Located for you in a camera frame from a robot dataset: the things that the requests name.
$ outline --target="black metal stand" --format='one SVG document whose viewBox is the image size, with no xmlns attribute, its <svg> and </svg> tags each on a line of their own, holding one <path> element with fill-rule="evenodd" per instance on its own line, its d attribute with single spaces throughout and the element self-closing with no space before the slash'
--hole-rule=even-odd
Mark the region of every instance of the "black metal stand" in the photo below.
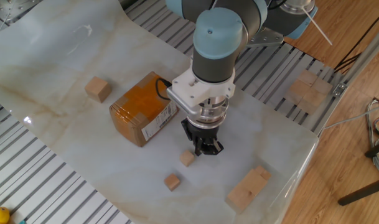
<svg viewBox="0 0 379 224">
<path fill-rule="evenodd" d="M 357 201 L 376 192 L 379 192 L 379 180 L 364 188 L 357 190 L 356 192 L 352 192 L 351 194 L 340 198 L 339 205 L 348 205 L 349 203 Z"/>
<path fill-rule="evenodd" d="M 371 148 L 369 151 L 365 153 L 365 156 L 368 158 L 372 158 L 373 156 L 376 156 L 379 153 L 379 144 L 373 148 Z"/>
<path fill-rule="evenodd" d="M 379 153 L 379 144 L 373 148 L 371 148 L 369 151 L 365 153 L 366 157 L 372 158 L 373 156 L 376 156 Z M 374 194 L 376 192 L 379 192 L 379 180 L 364 187 L 361 188 L 355 192 L 352 192 L 351 194 L 344 196 L 340 198 L 339 205 L 344 206 L 348 205 L 354 201 L 357 201 L 361 198 L 367 197 L 371 194 Z"/>
</svg>

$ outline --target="white marble table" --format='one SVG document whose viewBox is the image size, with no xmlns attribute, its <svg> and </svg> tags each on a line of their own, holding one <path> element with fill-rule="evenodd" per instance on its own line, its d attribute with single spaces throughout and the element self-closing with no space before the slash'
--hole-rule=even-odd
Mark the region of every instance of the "white marble table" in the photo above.
<svg viewBox="0 0 379 224">
<path fill-rule="evenodd" d="M 188 66 L 117 0 L 46 0 L 0 33 L 0 104 L 135 224 L 280 223 L 318 138 L 251 96 L 230 100 L 225 150 L 190 167 L 179 161 L 192 148 L 182 112 L 143 148 L 115 130 L 109 105 L 150 71 L 172 79 Z M 84 91 L 95 75 L 113 88 L 103 104 Z M 236 215 L 224 199 L 258 165 L 272 178 Z M 170 192 L 172 172 L 182 182 Z"/>
</svg>

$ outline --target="light blue joint cap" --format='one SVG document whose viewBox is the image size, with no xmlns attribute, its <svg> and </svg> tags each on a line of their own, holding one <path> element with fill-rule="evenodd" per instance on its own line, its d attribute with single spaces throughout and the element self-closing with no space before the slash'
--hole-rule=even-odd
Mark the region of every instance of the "light blue joint cap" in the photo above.
<svg viewBox="0 0 379 224">
<path fill-rule="evenodd" d="M 206 10 L 196 20 L 195 49 L 208 59 L 225 58 L 239 47 L 242 27 L 240 16 L 230 9 Z"/>
<path fill-rule="evenodd" d="M 318 11 L 318 7 L 315 6 L 309 15 L 312 18 L 314 18 L 317 11 Z M 292 31 L 288 35 L 288 37 L 292 38 L 292 39 L 298 39 L 302 35 L 302 33 L 304 33 L 304 31 L 307 29 L 310 22 L 311 22 L 311 20 L 307 17 L 307 19 L 304 20 L 304 22 L 302 22 L 302 24 L 299 25 L 294 31 Z"/>
<path fill-rule="evenodd" d="M 260 29 L 261 29 L 261 26 L 264 24 L 266 17 L 268 15 L 268 7 L 265 3 L 265 0 L 254 0 L 254 2 L 256 3 L 258 10 L 260 12 L 260 17 L 261 17 Z"/>
<path fill-rule="evenodd" d="M 182 0 L 166 0 L 166 6 L 173 13 L 184 18 L 184 13 L 182 12 Z"/>
</svg>

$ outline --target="cardboard box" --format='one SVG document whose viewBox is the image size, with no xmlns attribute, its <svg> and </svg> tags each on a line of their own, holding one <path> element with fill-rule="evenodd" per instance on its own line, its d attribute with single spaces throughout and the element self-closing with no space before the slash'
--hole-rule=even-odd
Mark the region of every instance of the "cardboard box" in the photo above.
<svg viewBox="0 0 379 224">
<path fill-rule="evenodd" d="M 115 128 L 139 147 L 143 147 L 178 110 L 173 101 L 157 95 L 158 78 L 156 73 L 149 73 L 109 108 Z M 163 82 L 158 82 L 157 86 L 159 93 L 167 97 Z"/>
</svg>

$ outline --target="wooden block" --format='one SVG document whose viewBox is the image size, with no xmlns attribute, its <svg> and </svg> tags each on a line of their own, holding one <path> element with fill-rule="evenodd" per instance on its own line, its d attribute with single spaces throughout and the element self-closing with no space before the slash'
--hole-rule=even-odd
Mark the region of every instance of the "wooden block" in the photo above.
<svg viewBox="0 0 379 224">
<path fill-rule="evenodd" d="M 112 92 L 109 83 L 98 77 L 92 78 L 84 89 L 87 92 L 88 97 L 99 103 L 102 103 Z"/>
<path fill-rule="evenodd" d="M 262 166 L 258 166 L 257 168 L 255 168 L 255 171 L 259 175 L 261 175 L 265 180 L 269 180 L 269 178 L 271 178 L 271 174 Z"/>
<path fill-rule="evenodd" d="M 244 188 L 249 190 L 254 195 L 258 195 L 258 193 L 265 187 L 267 183 L 268 181 L 254 169 L 252 169 L 240 182 Z"/>
<path fill-rule="evenodd" d="M 191 153 L 189 150 L 185 150 L 185 152 L 182 153 L 181 156 L 179 156 L 179 160 L 183 165 L 188 167 L 191 163 L 194 162 L 195 155 Z"/>
<path fill-rule="evenodd" d="M 250 170 L 245 178 L 233 188 L 225 199 L 225 202 L 237 213 L 242 213 L 268 183 L 267 179 L 262 177 L 259 172 L 269 174 L 269 172 L 261 166 Z"/>
<path fill-rule="evenodd" d="M 305 84 L 311 87 L 312 84 L 314 84 L 314 82 L 318 79 L 318 76 L 308 70 L 304 70 L 301 72 L 300 76 L 297 79 L 303 81 Z"/>
<path fill-rule="evenodd" d="M 225 202 L 238 214 L 242 213 L 256 197 L 240 183 L 228 194 Z"/>
<path fill-rule="evenodd" d="M 322 93 L 323 95 L 327 95 L 331 91 L 332 87 L 333 86 L 330 83 L 321 78 L 318 78 L 311 86 L 311 88 L 315 89 L 319 93 Z"/>
<path fill-rule="evenodd" d="M 296 80 L 290 86 L 290 89 L 286 92 L 284 98 L 294 103 L 295 105 L 298 105 L 301 99 L 309 91 L 309 89 L 310 87 L 307 84 L 305 84 L 303 81 Z"/>
<path fill-rule="evenodd" d="M 298 107 L 308 114 L 314 114 L 319 105 L 326 98 L 326 95 L 319 93 L 311 88 L 308 93 L 302 98 Z"/>
<path fill-rule="evenodd" d="M 170 174 L 170 176 L 164 179 L 164 184 L 170 189 L 170 191 L 175 190 L 180 183 L 180 180 L 175 174 Z"/>
</svg>

